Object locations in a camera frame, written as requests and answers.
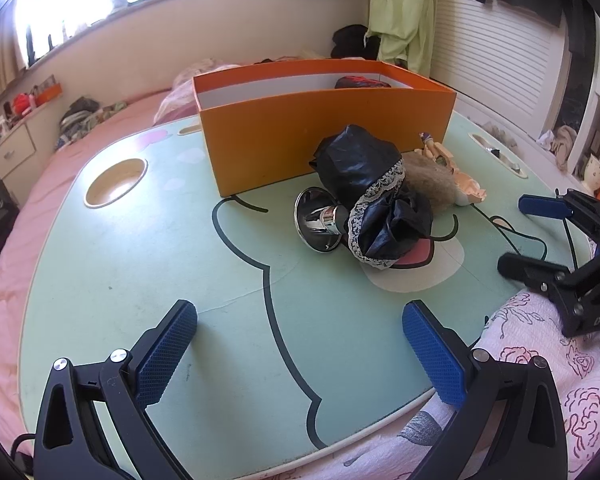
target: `orange box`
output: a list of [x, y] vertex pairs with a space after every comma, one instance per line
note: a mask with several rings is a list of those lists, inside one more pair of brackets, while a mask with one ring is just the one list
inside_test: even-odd
[[[392, 88], [334, 89], [345, 75]], [[418, 134], [442, 142], [456, 101], [449, 88], [379, 61], [278, 61], [193, 78], [200, 120], [221, 196], [311, 173], [325, 137], [358, 124], [401, 152]]]
[[38, 97], [36, 97], [36, 106], [42, 106], [44, 103], [48, 103], [51, 99], [55, 99], [62, 93], [62, 85], [60, 83], [56, 83], [53, 86], [50, 86], [45, 91], [41, 92]]

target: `pink bedsheet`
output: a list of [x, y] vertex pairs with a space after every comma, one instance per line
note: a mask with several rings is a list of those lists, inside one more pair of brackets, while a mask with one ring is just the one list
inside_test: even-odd
[[75, 177], [100, 150], [151, 127], [167, 92], [130, 104], [87, 137], [63, 148], [33, 187], [0, 256], [0, 442], [6, 450], [26, 432], [18, 396], [18, 352], [29, 285], [56, 213]]

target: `white louvered door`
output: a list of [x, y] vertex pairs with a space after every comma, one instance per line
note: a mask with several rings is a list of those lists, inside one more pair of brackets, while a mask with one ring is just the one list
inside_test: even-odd
[[437, 0], [430, 76], [537, 139], [560, 87], [565, 32], [564, 20], [557, 28], [498, 0]]

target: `pile of clothes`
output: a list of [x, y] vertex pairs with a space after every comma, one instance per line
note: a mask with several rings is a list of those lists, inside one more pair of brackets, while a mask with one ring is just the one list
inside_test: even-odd
[[555, 155], [555, 165], [558, 169], [565, 173], [567, 171], [567, 160], [571, 155], [573, 149], [573, 143], [576, 140], [576, 130], [564, 124], [560, 126], [555, 132], [552, 130], [545, 131], [536, 143]]
[[100, 103], [94, 99], [80, 97], [71, 104], [68, 112], [60, 119], [60, 137], [56, 142], [56, 150], [85, 137], [98, 124], [103, 123], [125, 108], [125, 101], [119, 101], [111, 106], [101, 108]]

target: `metal screw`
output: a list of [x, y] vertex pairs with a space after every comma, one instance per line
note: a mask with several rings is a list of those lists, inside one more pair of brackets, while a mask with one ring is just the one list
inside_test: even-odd
[[54, 362], [54, 370], [63, 370], [66, 367], [66, 359], [61, 357]]
[[483, 348], [476, 348], [473, 352], [472, 352], [472, 356], [474, 356], [474, 359], [476, 361], [480, 361], [481, 363], [485, 363], [489, 360], [489, 357], [491, 357], [489, 355], [489, 352], [487, 352], [485, 349]]
[[547, 368], [549, 363], [546, 361], [546, 359], [542, 356], [537, 355], [536, 357], [534, 357], [534, 364], [538, 367], [538, 368]]
[[123, 350], [122, 348], [114, 350], [113, 352], [111, 352], [109, 359], [111, 359], [115, 363], [121, 363], [126, 359], [126, 350]]

